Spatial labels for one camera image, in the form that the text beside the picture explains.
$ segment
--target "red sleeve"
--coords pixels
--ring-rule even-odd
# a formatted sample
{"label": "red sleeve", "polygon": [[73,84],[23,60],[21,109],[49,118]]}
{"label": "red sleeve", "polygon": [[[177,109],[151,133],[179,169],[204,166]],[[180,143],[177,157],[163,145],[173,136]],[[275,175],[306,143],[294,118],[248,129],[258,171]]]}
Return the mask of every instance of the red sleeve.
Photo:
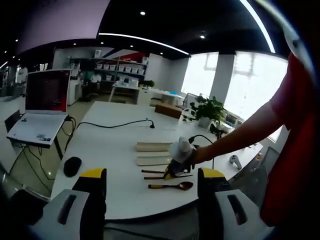
{"label": "red sleeve", "polygon": [[270,99],[272,109],[287,129],[291,128],[292,120],[294,119],[293,116],[296,111],[296,83],[294,71],[297,63],[299,63],[298,59],[290,54],[286,75],[284,76],[279,89]]}

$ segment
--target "led strip light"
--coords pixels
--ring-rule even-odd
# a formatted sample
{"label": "led strip light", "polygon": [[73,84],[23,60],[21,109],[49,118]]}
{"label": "led strip light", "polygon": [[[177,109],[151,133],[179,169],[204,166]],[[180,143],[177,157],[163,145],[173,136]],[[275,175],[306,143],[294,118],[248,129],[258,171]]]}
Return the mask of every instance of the led strip light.
{"label": "led strip light", "polygon": [[99,33],[99,35],[103,35],[103,36],[118,36],[118,37],[126,37],[126,38],[131,38],[131,39],[139,39],[139,40],[147,41],[147,42],[150,42],[150,43],[159,44],[159,45],[165,46],[167,48],[176,50],[176,51],[178,51],[180,53],[189,55],[189,53],[187,53],[186,51],[182,51],[182,50],[180,50],[180,49],[178,49],[178,48],[176,48],[174,46],[170,46],[170,45],[158,42],[158,41],[153,41],[153,40],[150,40],[150,39],[147,39],[147,38],[143,38],[143,37],[139,37],[139,36],[131,36],[131,35],[117,34],[117,33]]}
{"label": "led strip light", "polygon": [[2,67],[4,66],[4,65],[6,65],[8,62],[6,61],[4,64],[2,64],[2,66],[0,66],[0,69],[2,69]]}
{"label": "led strip light", "polygon": [[270,48],[270,51],[275,54],[275,48],[274,45],[272,44],[271,38],[267,32],[267,29],[265,27],[265,25],[262,23],[260,17],[258,16],[258,14],[256,13],[256,11],[254,10],[254,8],[250,5],[250,3],[247,0],[239,0],[243,6],[245,6],[245,8],[248,10],[248,12],[251,14],[251,16],[253,17],[253,19],[255,20],[255,22],[258,24],[266,42],[268,43],[268,46]]}

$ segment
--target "small wooden box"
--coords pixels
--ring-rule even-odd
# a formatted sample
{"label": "small wooden box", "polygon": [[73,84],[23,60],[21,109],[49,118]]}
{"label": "small wooden box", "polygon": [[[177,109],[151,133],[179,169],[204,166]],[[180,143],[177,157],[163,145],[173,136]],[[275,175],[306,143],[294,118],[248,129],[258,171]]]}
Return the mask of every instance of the small wooden box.
{"label": "small wooden box", "polygon": [[165,103],[155,105],[154,111],[158,114],[163,114],[175,119],[179,119],[182,112],[180,108]]}

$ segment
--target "ceiling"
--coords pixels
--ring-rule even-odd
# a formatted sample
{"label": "ceiling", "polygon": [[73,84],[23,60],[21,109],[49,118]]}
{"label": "ceiling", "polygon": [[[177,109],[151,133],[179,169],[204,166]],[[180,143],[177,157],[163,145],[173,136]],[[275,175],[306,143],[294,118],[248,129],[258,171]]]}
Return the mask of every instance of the ceiling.
{"label": "ceiling", "polygon": [[[103,46],[119,49],[160,54],[165,58],[180,59],[187,55],[147,41],[120,37],[97,36],[97,39],[68,40],[47,44],[31,49],[12,59],[21,29],[24,27],[25,14],[39,0],[11,0],[8,13],[1,16],[3,33],[0,45],[0,65],[5,61],[49,61],[54,48],[71,48],[73,43],[80,46]],[[289,49],[282,30],[264,9],[251,3],[264,23],[275,51],[287,57]],[[111,0],[100,25],[100,33],[124,34],[158,41],[190,54],[223,51],[232,53],[237,50],[269,53],[267,42],[247,9],[239,0],[197,0],[194,1],[150,1],[150,0]]]}

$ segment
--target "white pot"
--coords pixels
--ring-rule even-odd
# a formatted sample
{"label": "white pot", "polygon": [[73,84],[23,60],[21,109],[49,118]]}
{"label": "white pot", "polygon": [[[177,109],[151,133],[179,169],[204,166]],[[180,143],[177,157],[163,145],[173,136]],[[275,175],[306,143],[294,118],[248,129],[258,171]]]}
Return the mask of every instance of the white pot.
{"label": "white pot", "polygon": [[198,126],[199,126],[200,128],[205,128],[205,129],[206,129],[207,127],[209,127],[210,123],[211,123],[210,118],[208,118],[208,117],[201,117],[201,118],[199,119]]}

